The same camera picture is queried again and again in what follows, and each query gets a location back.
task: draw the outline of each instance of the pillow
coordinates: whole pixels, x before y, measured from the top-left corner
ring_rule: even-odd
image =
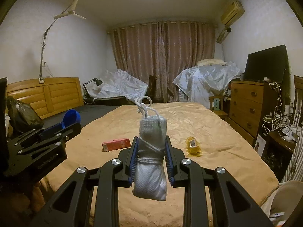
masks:
[[[226,63],[224,62],[224,60],[221,59],[205,59],[205,60],[200,60],[197,62],[197,66],[207,66],[207,65],[222,65],[225,66]]]

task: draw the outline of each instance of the black monitor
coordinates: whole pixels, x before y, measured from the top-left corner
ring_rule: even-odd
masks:
[[[7,160],[9,158],[5,130],[6,82],[7,78],[0,79],[0,166],[2,169],[8,167]]]
[[[288,67],[285,45],[269,48],[248,55],[243,80],[261,81],[264,77],[282,83],[284,70]]]

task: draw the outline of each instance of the air conditioner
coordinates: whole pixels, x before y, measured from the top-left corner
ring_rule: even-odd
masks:
[[[237,19],[239,19],[245,10],[239,1],[234,1],[221,16],[221,21],[225,28],[230,27]]]

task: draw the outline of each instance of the drawer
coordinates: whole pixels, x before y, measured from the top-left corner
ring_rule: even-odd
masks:
[[[263,103],[263,85],[231,83],[231,98],[244,98]]]
[[[234,108],[243,112],[246,117],[260,121],[262,104],[243,98],[232,98],[230,101],[230,109]]]
[[[257,136],[260,120],[255,120],[247,117],[237,108],[230,109],[229,117],[237,124],[239,124],[244,130],[250,133],[253,137]]]
[[[239,126],[235,121],[233,121],[230,118],[227,118],[227,123],[230,124],[230,126],[238,132],[251,146],[254,145],[254,138],[245,131],[241,126]]]

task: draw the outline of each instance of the silver screw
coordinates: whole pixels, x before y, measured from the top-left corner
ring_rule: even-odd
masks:
[[[189,165],[189,164],[191,163],[191,160],[190,160],[190,159],[183,159],[183,160],[182,160],[182,163],[183,163],[184,165]]]
[[[113,159],[112,160],[113,165],[119,165],[120,163],[121,163],[121,160],[119,160],[119,159]]]
[[[77,169],[77,172],[80,173],[80,174],[85,173],[85,171],[86,171],[85,167],[79,167]]]
[[[226,170],[223,167],[218,167],[217,172],[220,173],[220,174],[224,174],[226,172]]]

